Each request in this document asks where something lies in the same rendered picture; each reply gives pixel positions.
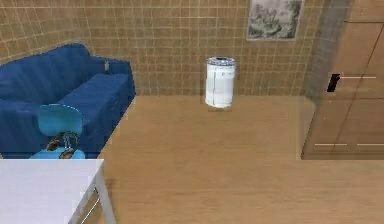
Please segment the brown wooden room door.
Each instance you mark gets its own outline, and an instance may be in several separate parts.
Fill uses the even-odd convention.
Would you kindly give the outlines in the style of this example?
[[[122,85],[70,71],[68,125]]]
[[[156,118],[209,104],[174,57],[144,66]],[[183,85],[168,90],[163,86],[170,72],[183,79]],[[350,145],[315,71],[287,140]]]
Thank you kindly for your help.
[[[304,95],[303,160],[384,160],[384,0],[325,0]]]

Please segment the light blue chair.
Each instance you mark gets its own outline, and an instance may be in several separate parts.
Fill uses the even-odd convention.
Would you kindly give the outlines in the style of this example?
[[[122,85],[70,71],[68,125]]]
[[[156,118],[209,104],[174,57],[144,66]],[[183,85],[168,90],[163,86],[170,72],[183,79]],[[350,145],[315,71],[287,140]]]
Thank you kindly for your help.
[[[83,131],[83,117],[80,111],[63,104],[42,105],[38,112],[40,132],[51,140],[31,159],[84,159],[79,148]]]

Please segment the white table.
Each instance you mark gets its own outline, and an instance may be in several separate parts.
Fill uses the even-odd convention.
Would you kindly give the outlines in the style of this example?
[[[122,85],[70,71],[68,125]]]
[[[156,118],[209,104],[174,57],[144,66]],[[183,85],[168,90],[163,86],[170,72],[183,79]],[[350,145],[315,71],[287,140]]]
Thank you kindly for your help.
[[[0,224],[77,224],[99,196],[106,224],[117,224],[102,159],[0,160]]]

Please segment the blue sofa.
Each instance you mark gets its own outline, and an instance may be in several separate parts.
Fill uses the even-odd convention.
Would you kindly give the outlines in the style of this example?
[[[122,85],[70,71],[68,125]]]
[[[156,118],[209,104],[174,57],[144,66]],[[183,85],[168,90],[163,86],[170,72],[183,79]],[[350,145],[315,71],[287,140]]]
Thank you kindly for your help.
[[[38,128],[42,105],[79,110],[79,148],[95,159],[136,95],[128,61],[93,56],[81,43],[0,65],[0,156],[27,159],[49,138]]]

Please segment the grey framed wall picture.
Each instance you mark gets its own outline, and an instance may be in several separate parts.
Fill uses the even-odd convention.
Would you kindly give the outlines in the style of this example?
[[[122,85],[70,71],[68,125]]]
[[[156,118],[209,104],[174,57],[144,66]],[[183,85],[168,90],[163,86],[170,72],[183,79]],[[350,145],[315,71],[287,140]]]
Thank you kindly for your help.
[[[305,0],[250,0],[247,41],[296,39]]]

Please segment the white cylindrical bin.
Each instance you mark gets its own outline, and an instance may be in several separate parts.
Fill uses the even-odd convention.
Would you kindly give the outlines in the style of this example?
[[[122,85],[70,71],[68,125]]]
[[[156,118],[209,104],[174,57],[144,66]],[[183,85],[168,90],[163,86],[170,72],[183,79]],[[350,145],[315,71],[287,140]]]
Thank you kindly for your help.
[[[236,60],[231,57],[210,57],[207,59],[205,103],[215,108],[232,105]]]

